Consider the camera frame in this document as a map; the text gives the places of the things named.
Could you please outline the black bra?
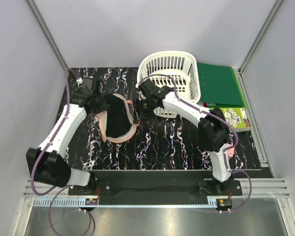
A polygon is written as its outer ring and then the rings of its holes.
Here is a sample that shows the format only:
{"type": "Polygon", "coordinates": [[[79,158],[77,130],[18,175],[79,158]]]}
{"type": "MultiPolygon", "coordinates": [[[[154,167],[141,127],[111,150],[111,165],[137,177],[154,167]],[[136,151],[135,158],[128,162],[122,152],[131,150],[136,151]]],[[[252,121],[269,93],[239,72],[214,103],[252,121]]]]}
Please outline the black bra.
{"type": "Polygon", "coordinates": [[[115,94],[107,94],[104,99],[109,106],[105,134],[109,138],[121,138],[130,131],[133,125],[128,116],[128,105],[123,97],[115,94]]]}

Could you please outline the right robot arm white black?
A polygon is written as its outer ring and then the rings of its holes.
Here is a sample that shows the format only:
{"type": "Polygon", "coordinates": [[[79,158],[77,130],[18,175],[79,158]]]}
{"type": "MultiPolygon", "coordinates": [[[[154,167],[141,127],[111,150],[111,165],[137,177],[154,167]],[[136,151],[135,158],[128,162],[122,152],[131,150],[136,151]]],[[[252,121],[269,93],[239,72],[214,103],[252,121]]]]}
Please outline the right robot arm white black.
{"type": "Polygon", "coordinates": [[[219,108],[209,109],[194,104],[177,93],[177,87],[158,87],[150,79],[137,83],[136,88],[144,97],[134,101],[138,118],[150,118],[157,108],[167,109],[187,119],[198,128],[200,145],[209,153],[213,183],[202,189],[208,193],[224,195],[234,180],[229,165],[228,151],[238,144],[238,135],[229,125],[219,108]]]}

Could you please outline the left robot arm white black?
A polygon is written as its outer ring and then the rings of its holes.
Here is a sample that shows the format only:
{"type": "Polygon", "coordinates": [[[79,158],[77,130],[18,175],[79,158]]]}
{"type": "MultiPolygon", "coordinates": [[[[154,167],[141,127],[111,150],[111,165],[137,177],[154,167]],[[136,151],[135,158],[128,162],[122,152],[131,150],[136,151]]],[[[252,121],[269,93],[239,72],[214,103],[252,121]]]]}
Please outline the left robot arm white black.
{"type": "Polygon", "coordinates": [[[33,192],[35,182],[55,187],[79,186],[90,195],[96,190],[96,182],[87,171],[69,167],[64,159],[66,149],[77,128],[88,115],[96,115],[108,109],[101,92],[101,80],[94,77],[78,78],[81,85],[76,92],[66,88],[67,103],[47,138],[37,148],[29,148],[26,160],[33,192]]]}

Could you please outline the pink mesh bra laundry bag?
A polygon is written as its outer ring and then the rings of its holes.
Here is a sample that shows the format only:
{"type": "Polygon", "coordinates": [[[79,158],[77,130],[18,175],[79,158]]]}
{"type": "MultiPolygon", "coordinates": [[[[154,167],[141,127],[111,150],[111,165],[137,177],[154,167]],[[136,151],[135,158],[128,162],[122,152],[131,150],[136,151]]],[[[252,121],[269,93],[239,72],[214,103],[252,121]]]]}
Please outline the pink mesh bra laundry bag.
{"type": "Polygon", "coordinates": [[[104,96],[107,110],[96,115],[103,142],[115,144],[130,140],[136,133],[139,122],[132,116],[133,101],[113,93],[104,96]]]}

